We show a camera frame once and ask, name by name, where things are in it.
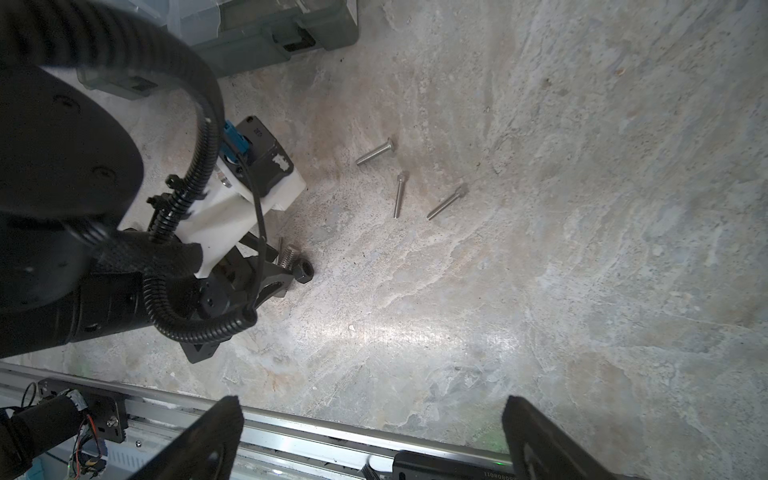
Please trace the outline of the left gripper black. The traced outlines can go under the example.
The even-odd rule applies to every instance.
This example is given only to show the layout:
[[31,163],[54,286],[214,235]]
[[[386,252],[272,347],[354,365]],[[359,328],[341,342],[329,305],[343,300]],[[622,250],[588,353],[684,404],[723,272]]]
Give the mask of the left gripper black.
[[193,322],[213,320],[221,315],[256,314],[271,298],[283,298],[294,281],[291,271],[272,263],[263,266],[259,285],[257,256],[245,257],[232,248],[205,279],[185,280],[185,294],[179,297],[179,313]]

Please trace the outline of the small black nut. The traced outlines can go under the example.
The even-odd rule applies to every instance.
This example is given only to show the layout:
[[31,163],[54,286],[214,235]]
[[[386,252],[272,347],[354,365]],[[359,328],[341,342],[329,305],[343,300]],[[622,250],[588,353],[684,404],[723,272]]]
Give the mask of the small black nut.
[[292,269],[294,280],[300,284],[307,284],[313,280],[315,270],[312,263],[304,258],[299,258]]

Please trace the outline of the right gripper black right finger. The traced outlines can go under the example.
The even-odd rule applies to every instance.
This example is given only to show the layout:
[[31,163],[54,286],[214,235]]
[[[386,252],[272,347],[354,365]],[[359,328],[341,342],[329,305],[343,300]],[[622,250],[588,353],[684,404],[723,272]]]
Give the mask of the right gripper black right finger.
[[517,479],[616,478],[523,397],[508,398],[502,427]]

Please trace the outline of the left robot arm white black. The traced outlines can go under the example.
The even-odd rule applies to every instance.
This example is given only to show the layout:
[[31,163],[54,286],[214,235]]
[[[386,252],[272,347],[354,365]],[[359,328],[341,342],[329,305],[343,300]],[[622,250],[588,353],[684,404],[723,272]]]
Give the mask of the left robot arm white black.
[[[120,226],[143,183],[139,149],[55,67],[149,73],[195,102],[191,163],[149,198],[145,230]],[[189,361],[211,357],[313,274],[266,235],[267,198],[296,175],[256,118],[226,120],[210,67],[166,31],[100,2],[3,2],[2,356],[151,326]]]

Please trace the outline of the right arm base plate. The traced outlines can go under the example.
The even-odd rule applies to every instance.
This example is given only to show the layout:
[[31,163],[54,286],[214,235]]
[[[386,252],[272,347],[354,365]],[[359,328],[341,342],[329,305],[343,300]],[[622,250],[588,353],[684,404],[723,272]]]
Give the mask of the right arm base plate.
[[500,470],[426,454],[400,451],[392,465],[395,480],[514,480],[516,476]]

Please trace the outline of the green plastic organizer box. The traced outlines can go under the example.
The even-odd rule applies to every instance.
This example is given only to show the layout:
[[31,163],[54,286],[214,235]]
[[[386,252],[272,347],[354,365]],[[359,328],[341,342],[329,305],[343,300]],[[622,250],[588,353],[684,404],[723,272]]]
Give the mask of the green plastic organizer box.
[[216,77],[350,46],[359,38],[356,1],[109,1],[186,43]]

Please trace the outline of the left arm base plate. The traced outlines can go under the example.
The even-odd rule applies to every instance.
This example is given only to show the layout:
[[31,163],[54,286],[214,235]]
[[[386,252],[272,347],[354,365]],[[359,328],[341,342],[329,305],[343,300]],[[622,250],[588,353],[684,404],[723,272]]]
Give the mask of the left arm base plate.
[[44,397],[76,390],[82,396],[100,439],[123,443],[128,429],[127,396],[104,387],[93,387],[72,381],[45,378],[38,382]]

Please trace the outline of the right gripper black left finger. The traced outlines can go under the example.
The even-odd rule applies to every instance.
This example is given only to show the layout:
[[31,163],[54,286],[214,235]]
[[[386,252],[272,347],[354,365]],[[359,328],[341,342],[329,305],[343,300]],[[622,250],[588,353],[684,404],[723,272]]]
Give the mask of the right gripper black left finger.
[[244,429],[239,399],[226,396],[131,479],[229,479]]

